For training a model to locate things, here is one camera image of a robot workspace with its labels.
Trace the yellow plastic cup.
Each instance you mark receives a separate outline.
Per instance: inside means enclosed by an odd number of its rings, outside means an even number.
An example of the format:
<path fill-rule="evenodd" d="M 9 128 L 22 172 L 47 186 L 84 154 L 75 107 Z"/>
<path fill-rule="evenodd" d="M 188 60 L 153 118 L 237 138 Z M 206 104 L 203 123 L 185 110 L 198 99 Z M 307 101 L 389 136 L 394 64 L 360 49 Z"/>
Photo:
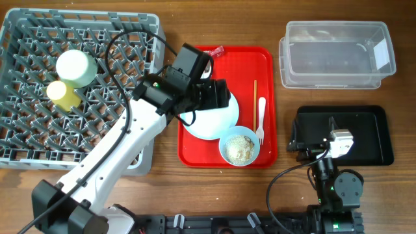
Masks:
<path fill-rule="evenodd" d="M 75 94 L 74 88 L 62 81 L 53 81 L 46 88 L 48 98 L 58 107 L 70 112 L 72 107 L 77 108 L 81 104 L 81 98 Z"/>

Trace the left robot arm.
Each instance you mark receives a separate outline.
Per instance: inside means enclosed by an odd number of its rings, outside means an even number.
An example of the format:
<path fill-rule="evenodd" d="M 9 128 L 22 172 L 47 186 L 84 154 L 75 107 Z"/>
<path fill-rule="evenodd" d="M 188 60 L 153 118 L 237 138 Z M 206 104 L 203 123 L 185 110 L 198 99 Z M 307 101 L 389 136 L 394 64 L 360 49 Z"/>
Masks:
<path fill-rule="evenodd" d="M 226 81 L 174 72 L 145 76 L 111 130 L 88 156 L 56 185 L 42 180 L 32 191 L 34 220 L 43 233 L 131 233 L 135 216 L 105 207 L 116 182 L 173 117 L 190 111 L 227 107 Z"/>

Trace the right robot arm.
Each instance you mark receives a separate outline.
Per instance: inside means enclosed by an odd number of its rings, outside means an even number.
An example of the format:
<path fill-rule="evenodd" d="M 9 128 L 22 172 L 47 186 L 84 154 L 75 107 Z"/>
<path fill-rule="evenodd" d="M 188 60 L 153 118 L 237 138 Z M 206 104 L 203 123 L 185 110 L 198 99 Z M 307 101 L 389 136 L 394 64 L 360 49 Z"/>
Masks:
<path fill-rule="evenodd" d="M 298 152 L 296 160 L 308 167 L 308 180 L 315 188 L 317 205 L 309 205 L 302 220 L 303 233 L 363 233 L 360 207 L 364 179 L 351 169 L 339 170 L 335 160 L 346 155 L 354 143 L 351 132 L 339 129 L 329 120 L 331 129 L 321 143 L 306 144 L 300 125 L 292 122 L 287 150 Z"/>

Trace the white napkin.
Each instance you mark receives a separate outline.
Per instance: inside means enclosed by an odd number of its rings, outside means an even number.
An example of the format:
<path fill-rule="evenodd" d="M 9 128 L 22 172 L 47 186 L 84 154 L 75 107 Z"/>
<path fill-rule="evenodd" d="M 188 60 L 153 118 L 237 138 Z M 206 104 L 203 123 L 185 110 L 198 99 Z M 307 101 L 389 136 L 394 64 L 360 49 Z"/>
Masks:
<path fill-rule="evenodd" d="M 211 70 L 212 70 L 211 63 L 208 62 L 204 71 L 203 71 L 203 73 L 202 73 L 201 79 L 208 79 L 210 77 Z"/>

